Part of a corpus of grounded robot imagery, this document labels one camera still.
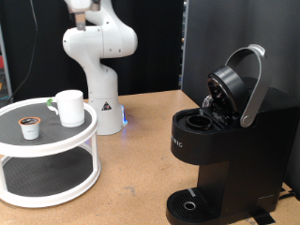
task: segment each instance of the coffee maker handle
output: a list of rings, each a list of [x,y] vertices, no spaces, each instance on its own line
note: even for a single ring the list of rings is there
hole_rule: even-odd
[[[242,128],[248,128],[254,121],[263,99],[272,81],[272,73],[264,72],[262,75],[262,64],[266,64],[265,49],[260,45],[250,44],[247,48],[242,48],[234,52],[227,60],[225,66],[235,69],[237,65],[248,55],[255,54],[259,61],[259,78],[249,98],[247,106],[241,116],[240,124]]]

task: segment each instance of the black curtain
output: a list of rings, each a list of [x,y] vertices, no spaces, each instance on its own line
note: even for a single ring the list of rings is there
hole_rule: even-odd
[[[33,0],[37,46],[30,78],[15,100],[49,97],[79,89],[87,98],[83,69],[62,45],[74,27],[64,0]],[[137,51],[101,62],[118,74],[119,95],[177,89],[180,71],[183,0],[112,0],[116,15],[137,33]],[[27,75],[36,34],[30,0],[0,0],[0,22],[12,91]]]
[[[249,44],[266,49],[274,71],[271,86],[300,100],[300,1],[189,0],[183,91],[202,105],[209,95],[209,72]],[[242,77],[258,77],[255,57],[237,68]],[[286,183],[300,197],[300,129],[295,136]]]

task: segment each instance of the drip tray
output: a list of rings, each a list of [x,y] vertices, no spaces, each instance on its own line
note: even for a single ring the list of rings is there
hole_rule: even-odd
[[[167,218],[176,224],[218,224],[218,216],[195,187],[175,192],[167,202]]]
[[[75,147],[46,157],[12,157],[3,166],[7,191],[24,197],[45,197],[75,188],[93,171],[89,152]]]

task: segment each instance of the coffee maker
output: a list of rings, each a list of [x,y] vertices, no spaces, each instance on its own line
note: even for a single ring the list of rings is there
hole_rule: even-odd
[[[259,77],[242,79],[234,70],[251,54]],[[196,187],[169,197],[172,225],[223,225],[251,217],[259,224],[274,222],[269,213],[278,203],[300,104],[269,87],[272,72],[262,73],[269,61],[259,45],[237,50],[208,75],[211,95],[203,107],[174,115],[172,153],[200,169]]]

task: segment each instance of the blue light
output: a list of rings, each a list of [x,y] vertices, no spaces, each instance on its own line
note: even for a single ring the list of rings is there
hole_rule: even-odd
[[[123,114],[123,125],[126,126],[128,124],[128,121],[125,117],[125,108],[124,105],[122,105],[122,114]]]

